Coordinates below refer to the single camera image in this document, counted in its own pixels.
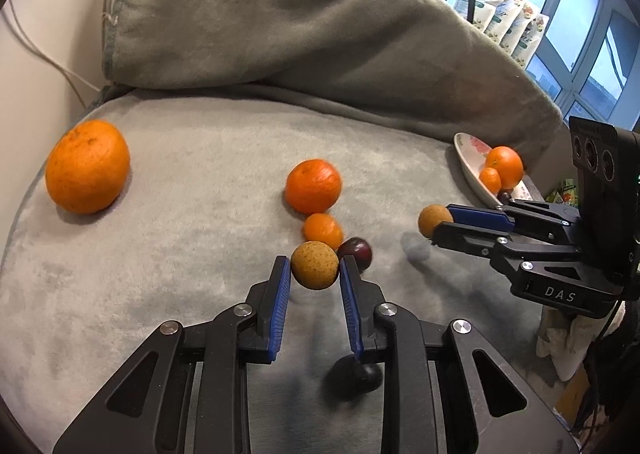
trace blue gripper pad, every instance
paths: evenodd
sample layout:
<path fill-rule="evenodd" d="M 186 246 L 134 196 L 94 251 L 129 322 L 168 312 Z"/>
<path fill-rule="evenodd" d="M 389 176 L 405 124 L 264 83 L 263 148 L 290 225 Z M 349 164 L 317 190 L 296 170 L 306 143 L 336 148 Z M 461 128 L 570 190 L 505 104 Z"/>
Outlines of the blue gripper pad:
<path fill-rule="evenodd" d="M 476 209 L 460 205 L 447 205 L 453 221 L 471 227 L 495 230 L 498 232 L 513 232 L 515 224 L 504 213 L 492 209 Z"/>
<path fill-rule="evenodd" d="M 344 261 L 340 261 L 340 291 L 342 292 L 342 304 L 344 306 L 344 316 L 347 321 L 347 332 L 349 334 L 349 345 L 356 360 L 360 360 L 364 345 L 360 334 L 360 312 L 353 294 L 353 286 L 347 272 Z"/>
<path fill-rule="evenodd" d="M 291 262 L 287 257 L 282 268 L 282 275 L 278 284 L 271 319 L 269 323 L 269 346 L 267 354 L 271 362 L 276 359 L 282 344 L 282 332 L 284 330 L 284 318 L 287 314 L 287 303 L 289 302 L 289 290 L 291 288 Z"/>

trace floral pattern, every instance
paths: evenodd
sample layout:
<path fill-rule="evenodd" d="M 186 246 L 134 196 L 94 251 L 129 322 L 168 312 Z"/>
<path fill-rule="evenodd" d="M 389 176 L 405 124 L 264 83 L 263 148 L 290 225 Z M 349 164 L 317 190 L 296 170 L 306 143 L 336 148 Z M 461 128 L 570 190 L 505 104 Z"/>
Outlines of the floral pattern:
<path fill-rule="evenodd" d="M 482 142 L 481 140 L 478 140 L 475 137 L 469 138 L 469 141 L 471 142 L 471 145 L 476 148 L 476 151 L 478 153 L 482 153 L 483 155 L 486 156 L 489 153 L 489 151 L 491 151 L 491 148 L 488 145 L 486 145 L 484 142 Z"/>

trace orange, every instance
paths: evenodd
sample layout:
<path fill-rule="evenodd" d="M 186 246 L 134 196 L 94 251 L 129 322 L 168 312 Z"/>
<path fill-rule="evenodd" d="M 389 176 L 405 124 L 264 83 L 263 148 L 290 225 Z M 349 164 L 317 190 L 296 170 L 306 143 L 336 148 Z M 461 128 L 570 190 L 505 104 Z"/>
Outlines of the orange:
<path fill-rule="evenodd" d="M 76 214 L 102 210 L 118 197 L 129 175 L 129 148 L 120 132 L 103 120 L 70 129 L 47 158 L 47 192 Z"/>
<path fill-rule="evenodd" d="M 489 151 L 484 166 L 492 167 L 498 171 L 502 188 L 505 190 L 513 189 L 524 176 L 522 160 L 513 149 L 504 145 L 494 147 Z"/>
<path fill-rule="evenodd" d="M 320 241 L 333 250 L 342 244 L 342 229 L 338 222 L 328 214 L 312 214 L 302 226 L 306 241 Z"/>
<path fill-rule="evenodd" d="M 478 179 L 482 182 L 482 184 L 489 189 L 489 192 L 494 196 L 500 192 L 502 188 L 502 180 L 500 179 L 500 174 L 492 167 L 485 167 L 480 174 L 478 175 Z"/>
<path fill-rule="evenodd" d="M 324 212 L 340 196 L 342 179 L 328 161 L 315 158 L 297 164 L 287 176 L 284 198 L 302 214 Z"/>

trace camera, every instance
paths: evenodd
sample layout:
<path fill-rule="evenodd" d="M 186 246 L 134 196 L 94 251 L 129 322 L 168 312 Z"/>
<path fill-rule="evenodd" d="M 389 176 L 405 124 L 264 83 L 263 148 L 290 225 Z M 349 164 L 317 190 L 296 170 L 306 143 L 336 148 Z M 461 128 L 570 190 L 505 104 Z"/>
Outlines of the camera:
<path fill-rule="evenodd" d="M 625 286 L 626 297 L 637 299 L 640 135 L 579 117 L 569 118 L 569 129 L 578 169 L 583 261 L 600 268 L 612 283 Z"/>

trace camera lens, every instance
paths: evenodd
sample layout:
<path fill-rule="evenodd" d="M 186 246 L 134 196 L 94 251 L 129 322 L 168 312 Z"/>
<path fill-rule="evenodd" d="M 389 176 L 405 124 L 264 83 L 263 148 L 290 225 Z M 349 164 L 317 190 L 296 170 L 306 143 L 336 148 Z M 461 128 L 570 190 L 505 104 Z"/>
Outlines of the camera lens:
<path fill-rule="evenodd" d="M 574 153 L 576 158 L 580 158 L 582 156 L 582 144 L 580 143 L 580 137 L 574 137 Z"/>
<path fill-rule="evenodd" d="M 607 181 L 613 180 L 613 174 L 615 171 L 615 167 L 613 165 L 613 157 L 611 153 L 609 153 L 608 149 L 605 149 L 602 154 L 602 172 L 604 173 L 604 177 Z"/>
<path fill-rule="evenodd" d="M 595 171 L 598 167 L 598 152 L 592 141 L 587 140 L 587 143 L 584 145 L 584 153 L 591 171 Z"/>

